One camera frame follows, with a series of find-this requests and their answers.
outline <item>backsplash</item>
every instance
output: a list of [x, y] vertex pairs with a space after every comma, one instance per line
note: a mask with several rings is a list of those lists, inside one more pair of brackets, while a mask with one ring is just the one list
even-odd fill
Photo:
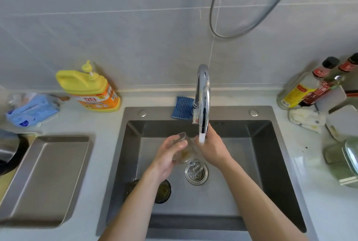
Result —
[[[273, 0], [216, 0], [220, 34], [250, 25]], [[328, 56], [358, 51], [358, 0], [282, 0], [249, 34], [214, 38], [211, 0], [0, 0], [0, 85], [60, 89], [58, 70], [87, 59], [116, 89], [282, 87]]]

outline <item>person's right arm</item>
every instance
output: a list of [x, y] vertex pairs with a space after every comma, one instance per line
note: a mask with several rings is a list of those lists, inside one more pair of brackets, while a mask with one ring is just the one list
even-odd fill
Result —
[[198, 138], [195, 142], [224, 176], [253, 241], [308, 240], [231, 157], [210, 124], [205, 143], [199, 144]]

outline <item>rectangular baking pan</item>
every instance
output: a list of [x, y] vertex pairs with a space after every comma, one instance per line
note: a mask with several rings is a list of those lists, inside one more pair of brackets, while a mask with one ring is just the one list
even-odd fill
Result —
[[67, 221], [91, 149], [84, 135], [35, 138], [0, 203], [0, 225], [58, 227]]

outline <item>sink drain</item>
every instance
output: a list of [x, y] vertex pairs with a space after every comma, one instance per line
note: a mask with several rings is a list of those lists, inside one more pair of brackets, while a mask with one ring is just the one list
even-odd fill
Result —
[[203, 169], [199, 171], [197, 174], [192, 176], [188, 174], [189, 166], [190, 165], [187, 164], [185, 167], [185, 178], [188, 180], [188, 182], [190, 182], [192, 185], [202, 185], [203, 183], [205, 183], [206, 180], [208, 179], [208, 174], [209, 174], [206, 165], [204, 164]]

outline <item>faucet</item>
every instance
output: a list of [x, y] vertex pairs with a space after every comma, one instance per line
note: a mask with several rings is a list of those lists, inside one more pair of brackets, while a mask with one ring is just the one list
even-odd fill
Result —
[[210, 112], [210, 78], [209, 68], [201, 64], [198, 68], [197, 89], [193, 103], [193, 123], [199, 124], [199, 143], [205, 141], [205, 134], [209, 126]]

